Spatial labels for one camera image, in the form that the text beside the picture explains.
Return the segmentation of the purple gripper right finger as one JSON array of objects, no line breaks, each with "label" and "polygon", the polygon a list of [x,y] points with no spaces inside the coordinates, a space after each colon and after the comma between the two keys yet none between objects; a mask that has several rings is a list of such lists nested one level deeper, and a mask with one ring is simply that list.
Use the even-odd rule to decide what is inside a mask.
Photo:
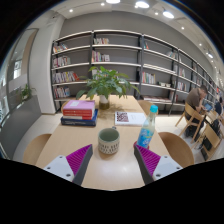
[{"label": "purple gripper right finger", "polygon": [[182,169],[182,166],[170,156],[159,156],[139,145],[134,145],[134,155],[145,184],[152,183]]}]

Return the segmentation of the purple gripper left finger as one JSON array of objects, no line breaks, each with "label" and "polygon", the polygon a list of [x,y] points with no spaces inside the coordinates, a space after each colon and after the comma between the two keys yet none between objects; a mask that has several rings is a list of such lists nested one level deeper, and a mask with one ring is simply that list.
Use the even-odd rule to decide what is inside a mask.
[{"label": "purple gripper left finger", "polygon": [[92,155],[92,145],[87,145],[67,156],[57,156],[44,170],[80,186]]}]

